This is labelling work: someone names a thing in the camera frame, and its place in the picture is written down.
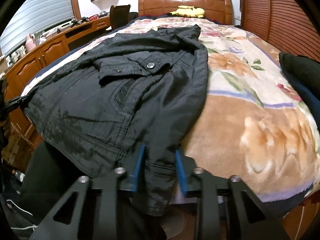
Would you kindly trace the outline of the wooden desk cabinet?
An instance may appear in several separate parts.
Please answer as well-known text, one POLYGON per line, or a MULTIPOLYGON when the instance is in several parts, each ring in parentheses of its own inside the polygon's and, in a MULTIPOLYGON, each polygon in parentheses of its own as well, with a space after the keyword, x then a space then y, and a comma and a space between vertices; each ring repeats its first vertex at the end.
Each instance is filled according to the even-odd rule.
MULTIPOLYGON (((5 100, 20 96, 27 83, 39 71, 71 50, 103 34, 110 25, 108 16, 82 23, 34 48, 6 72, 5 100)), ((42 138, 21 109, 11 112, 10 120, 12 133, 8 146, 2 151, 2 158, 11 166, 24 169, 30 158, 29 155, 33 153, 42 138)))

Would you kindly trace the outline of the floral fleece blanket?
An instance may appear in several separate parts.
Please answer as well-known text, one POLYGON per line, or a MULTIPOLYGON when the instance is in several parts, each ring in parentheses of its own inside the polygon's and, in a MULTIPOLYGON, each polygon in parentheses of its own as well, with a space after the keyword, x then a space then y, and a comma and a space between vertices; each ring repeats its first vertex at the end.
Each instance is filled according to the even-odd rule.
MULTIPOLYGON (((179 148, 211 174, 240 176, 263 202, 319 190, 319 132, 306 104, 246 31, 197 18, 137 19, 84 46, 89 51, 117 34, 198 25, 208 53, 203 110, 179 148)), ((67 58, 23 89, 71 62, 67 58)))

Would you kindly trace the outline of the wooden headboard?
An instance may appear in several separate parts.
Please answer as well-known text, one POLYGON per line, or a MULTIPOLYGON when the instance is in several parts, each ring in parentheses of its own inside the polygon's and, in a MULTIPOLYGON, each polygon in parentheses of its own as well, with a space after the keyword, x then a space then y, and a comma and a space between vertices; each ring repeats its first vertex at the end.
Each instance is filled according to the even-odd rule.
POLYGON ((175 11, 179 5, 204 9, 204 16, 223 24, 233 23, 231 0, 138 0, 139 16, 160 16, 175 11))

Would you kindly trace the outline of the dark folded garment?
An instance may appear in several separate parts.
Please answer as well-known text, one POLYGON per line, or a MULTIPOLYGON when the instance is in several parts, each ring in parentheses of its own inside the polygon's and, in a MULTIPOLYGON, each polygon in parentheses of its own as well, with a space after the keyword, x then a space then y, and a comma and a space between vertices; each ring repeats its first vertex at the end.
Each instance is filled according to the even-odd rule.
POLYGON ((319 62, 280 52, 279 63, 284 76, 310 110, 319 131, 319 62))

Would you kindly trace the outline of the wooden louvred wardrobe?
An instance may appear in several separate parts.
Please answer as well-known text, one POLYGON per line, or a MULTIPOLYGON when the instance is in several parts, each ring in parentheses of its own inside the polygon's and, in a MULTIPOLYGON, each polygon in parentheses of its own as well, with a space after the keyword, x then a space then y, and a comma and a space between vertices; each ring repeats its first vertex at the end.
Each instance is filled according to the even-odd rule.
POLYGON ((319 34, 294 0, 241 0, 241 26, 281 51, 319 61, 319 34))

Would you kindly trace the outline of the pink plush toy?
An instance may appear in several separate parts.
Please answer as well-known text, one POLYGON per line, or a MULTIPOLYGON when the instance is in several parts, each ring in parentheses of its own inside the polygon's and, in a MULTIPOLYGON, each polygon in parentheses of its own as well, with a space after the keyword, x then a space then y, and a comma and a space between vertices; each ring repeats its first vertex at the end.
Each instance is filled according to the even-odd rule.
POLYGON ((36 47, 36 41, 34 34, 28 34, 25 38, 25 49, 26 52, 29 53, 36 47))

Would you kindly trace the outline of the dark wooden chair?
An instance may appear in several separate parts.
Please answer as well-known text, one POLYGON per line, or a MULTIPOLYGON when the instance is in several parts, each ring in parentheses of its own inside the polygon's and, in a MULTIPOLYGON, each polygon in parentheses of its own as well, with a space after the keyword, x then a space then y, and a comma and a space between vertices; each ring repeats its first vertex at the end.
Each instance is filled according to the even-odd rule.
POLYGON ((110 24, 112 30, 116 30, 129 23, 131 5, 112 5, 110 7, 110 24))

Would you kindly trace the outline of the red basket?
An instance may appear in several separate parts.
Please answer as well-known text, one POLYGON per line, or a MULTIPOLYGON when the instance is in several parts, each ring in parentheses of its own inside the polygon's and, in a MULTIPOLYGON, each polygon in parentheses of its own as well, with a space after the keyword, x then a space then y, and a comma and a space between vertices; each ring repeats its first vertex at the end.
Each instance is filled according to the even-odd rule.
POLYGON ((89 19, 90 21, 94 21, 94 20, 97 20, 98 18, 99 18, 99 15, 96 14, 96 15, 90 16, 88 19, 89 19))

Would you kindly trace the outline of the black jacket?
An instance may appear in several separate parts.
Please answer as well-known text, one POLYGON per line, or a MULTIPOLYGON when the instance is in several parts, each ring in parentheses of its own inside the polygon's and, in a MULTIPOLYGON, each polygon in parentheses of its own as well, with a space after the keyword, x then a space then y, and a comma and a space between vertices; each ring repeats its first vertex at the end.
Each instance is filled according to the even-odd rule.
POLYGON ((160 216, 173 190, 175 151, 206 100, 208 53, 200 33, 192 25, 108 38, 35 85, 24 113, 93 178, 145 146, 133 204, 160 216))

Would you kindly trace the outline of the yellow plush toy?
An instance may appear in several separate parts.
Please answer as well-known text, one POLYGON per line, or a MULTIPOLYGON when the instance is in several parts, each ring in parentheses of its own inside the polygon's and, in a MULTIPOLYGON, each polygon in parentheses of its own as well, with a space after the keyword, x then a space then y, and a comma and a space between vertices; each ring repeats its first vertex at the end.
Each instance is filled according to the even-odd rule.
POLYGON ((204 18, 205 10, 203 8, 179 5, 175 11, 170 12, 172 16, 182 16, 188 18, 204 18))

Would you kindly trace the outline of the grey window blind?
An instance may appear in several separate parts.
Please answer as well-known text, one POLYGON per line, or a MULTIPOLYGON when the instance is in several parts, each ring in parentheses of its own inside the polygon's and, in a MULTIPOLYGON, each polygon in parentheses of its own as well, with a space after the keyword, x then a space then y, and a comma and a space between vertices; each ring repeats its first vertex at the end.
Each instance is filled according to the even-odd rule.
POLYGON ((71 0, 26 0, 1 35, 1 51, 8 54, 35 34, 74 17, 71 0))

